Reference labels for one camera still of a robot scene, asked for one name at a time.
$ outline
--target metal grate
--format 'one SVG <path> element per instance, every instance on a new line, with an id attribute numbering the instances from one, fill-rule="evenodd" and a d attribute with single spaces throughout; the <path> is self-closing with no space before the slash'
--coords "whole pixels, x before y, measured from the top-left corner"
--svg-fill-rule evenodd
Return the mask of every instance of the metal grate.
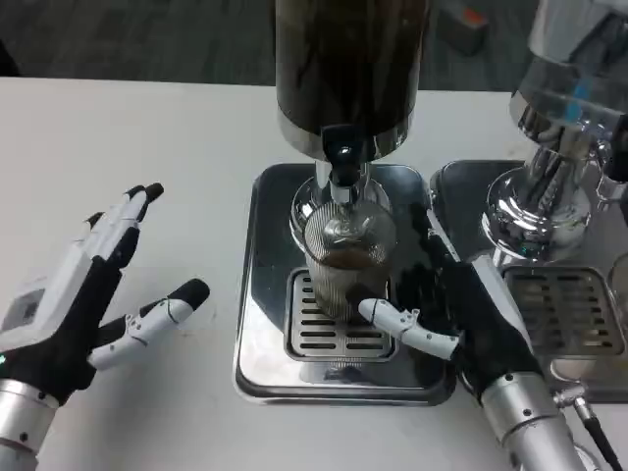
<path id="1" fill-rule="evenodd" d="M 292 278 L 288 351 L 303 358 L 382 361 L 394 350 L 390 336 L 361 317 L 349 322 L 327 317 L 316 304 L 307 271 Z"/>
<path id="2" fill-rule="evenodd" d="M 605 284 L 595 270 L 510 267 L 504 277 L 536 352 L 599 356 L 623 351 Z"/>

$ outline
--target dark liquid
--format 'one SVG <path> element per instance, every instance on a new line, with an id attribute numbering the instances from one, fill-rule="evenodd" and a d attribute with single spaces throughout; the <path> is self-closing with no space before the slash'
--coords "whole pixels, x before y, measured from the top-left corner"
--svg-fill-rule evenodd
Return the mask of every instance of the dark liquid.
<path id="1" fill-rule="evenodd" d="M 354 248 L 332 252 L 322 260 L 322 263 L 342 270 L 366 270 L 378 266 L 368 253 Z"/>
<path id="2" fill-rule="evenodd" d="M 276 0 L 276 9 L 277 96 L 294 124 L 377 135 L 409 116 L 427 0 Z"/>

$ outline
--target white table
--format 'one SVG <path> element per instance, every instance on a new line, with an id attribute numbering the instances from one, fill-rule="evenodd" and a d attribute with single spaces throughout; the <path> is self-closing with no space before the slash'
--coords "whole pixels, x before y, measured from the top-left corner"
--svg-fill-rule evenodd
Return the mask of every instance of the white table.
<path id="1" fill-rule="evenodd" d="M 386 162 L 428 178 L 456 159 L 524 158 L 506 93 L 419 92 L 414 129 Z M 232 363 L 251 185 L 306 162 L 282 139 L 274 88 L 0 80 L 0 302 L 59 253 L 82 218 L 161 182 L 118 313 L 191 276 L 210 300 L 149 358 L 99 375 L 61 409 L 43 471 L 508 469 L 462 389 L 435 408 L 263 406 Z M 628 406 L 597 406 L 625 465 Z M 589 445 L 573 416 L 578 439 Z"/>

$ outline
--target black wire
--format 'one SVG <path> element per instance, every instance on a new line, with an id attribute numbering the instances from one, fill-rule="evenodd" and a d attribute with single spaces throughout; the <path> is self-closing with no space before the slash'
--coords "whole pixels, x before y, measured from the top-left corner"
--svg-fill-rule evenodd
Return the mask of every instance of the black wire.
<path id="1" fill-rule="evenodd" d="M 602 424 L 598 417 L 592 417 L 584 421 L 584 426 L 591 435 L 591 438 L 596 443 L 598 448 L 600 449 L 600 453 L 606 462 L 610 465 L 612 471 L 623 471 L 621 464 L 619 463 L 619 459 L 615 454 L 615 451 L 612 449 L 604 430 L 602 429 Z"/>

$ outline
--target floor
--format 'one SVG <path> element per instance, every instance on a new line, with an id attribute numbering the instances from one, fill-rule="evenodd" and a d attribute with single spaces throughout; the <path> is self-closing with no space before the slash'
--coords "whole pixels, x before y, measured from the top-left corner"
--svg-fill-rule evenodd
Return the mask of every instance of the floor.
<path id="1" fill-rule="evenodd" d="M 28 77 L 274 84 L 268 2 L 4 0 L 0 38 Z M 465 0 L 490 22 L 472 57 L 438 38 L 434 8 L 420 88 L 511 91 L 537 2 Z"/>

